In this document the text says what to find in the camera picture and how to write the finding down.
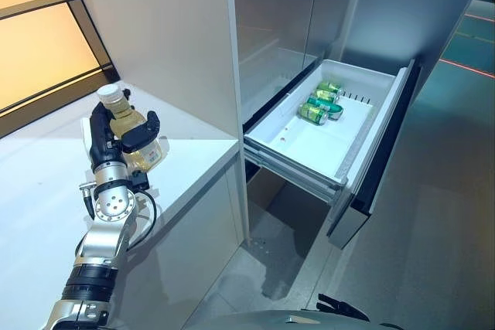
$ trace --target white countertop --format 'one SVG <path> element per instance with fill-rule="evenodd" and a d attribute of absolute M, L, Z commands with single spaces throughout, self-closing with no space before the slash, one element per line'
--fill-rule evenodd
<path fill-rule="evenodd" d="M 130 88 L 138 110 L 157 112 L 160 142 L 169 147 L 148 175 L 159 228 L 235 156 L 238 140 Z M 92 177 L 79 120 L 96 103 L 91 94 L 0 139 L 0 287 L 8 298 L 0 321 L 8 329 L 44 325 L 70 274 L 74 248 L 90 225 L 78 187 Z"/>

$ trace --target plastic bottle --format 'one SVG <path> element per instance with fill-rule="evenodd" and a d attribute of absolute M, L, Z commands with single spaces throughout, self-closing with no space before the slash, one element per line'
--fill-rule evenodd
<path fill-rule="evenodd" d="M 146 119 L 139 112 L 131 108 L 124 93 L 116 83 L 102 86 L 98 89 L 97 94 L 101 103 L 115 117 L 110 121 L 110 128 L 117 138 L 121 139 L 124 133 L 146 122 Z M 134 170 L 148 172 L 162 160 L 163 153 L 158 140 L 155 139 L 136 152 L 124 154 L 124 157 L 130 172 Z"/>

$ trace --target can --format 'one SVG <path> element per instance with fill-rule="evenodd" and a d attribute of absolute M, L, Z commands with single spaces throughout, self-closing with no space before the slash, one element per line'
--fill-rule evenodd
<path fill-rule="evenodd" d="M 337 96 L 341 96 L 343 94 L 343 89 L 340 84 L 333 83 L 332 80 L 322 80 L 318 84 L 318 88 L 321 90 L 328 90 L 331 93 L 335 93 Z"/>
<path fill-rule="evenodd" d="M 343 107 L 339 104 L 335 104 L 329 100 L 323 100 L 313 95 L 310 95 L 306 102 L 325 110 L 328 113 L 328 118 L 332 120 L 337 120 L 343 113 Z"/>
<path fill-rule="evenodd" d="M 314 104 L 302 104 L 298 109 L 299 115 L 316 125 L 323 125 L 328 119 L 328 113 Z"/>
<path fill-rule="evenodd" d="M 339 96 L 336 93 L 332 93 L 328 90 L 316 88 L 313 95 L 317 96 L 321 100 L 327 100 L 333 104 L 339 100 Z"/>

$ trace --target red light line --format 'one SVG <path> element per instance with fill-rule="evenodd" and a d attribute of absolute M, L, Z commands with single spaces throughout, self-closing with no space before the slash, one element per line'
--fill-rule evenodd
<path fill-rule="evenodd" d="M 472 17 L 474 19 L 482 19 L 483 21 L 488 21 L 488 22 L 495 22 L 495 19 L 488 19 L 487 17 L 481 17 L 480 15 L 469 15 L 465 14 L 466 17 Z"/>
<path fill-rule="evenodd" d="M 451 65 L 454 65 L 454 66 L 457 66 L 457 67 L 461 67 L 462 69 L 473 71 L 474 73 L 478 73 L 480 75 L 484 75 L 485 77 L 491 77 L 492 79 L 495 79 L 495 75 L 493 75 L 492 73 L 485 73 L 484 71 L 473 69 L 472 67 L 468 67 L 468 66 L 462 65 L 460 63 L 455 63 L 453 61 L 444 60 L 443 58 L 439 59 L 439 61 L 445 62 L 445 63 L 450 63 Z"/>

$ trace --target white bottle cap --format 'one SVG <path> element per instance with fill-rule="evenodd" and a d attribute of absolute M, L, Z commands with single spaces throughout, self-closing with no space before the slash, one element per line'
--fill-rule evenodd
<path fill-rule="evenodd" d="M 96 93 L 102 104 L 113 104 L 124 97 L 124 93 L 116 83 L 104 85 Z"/>

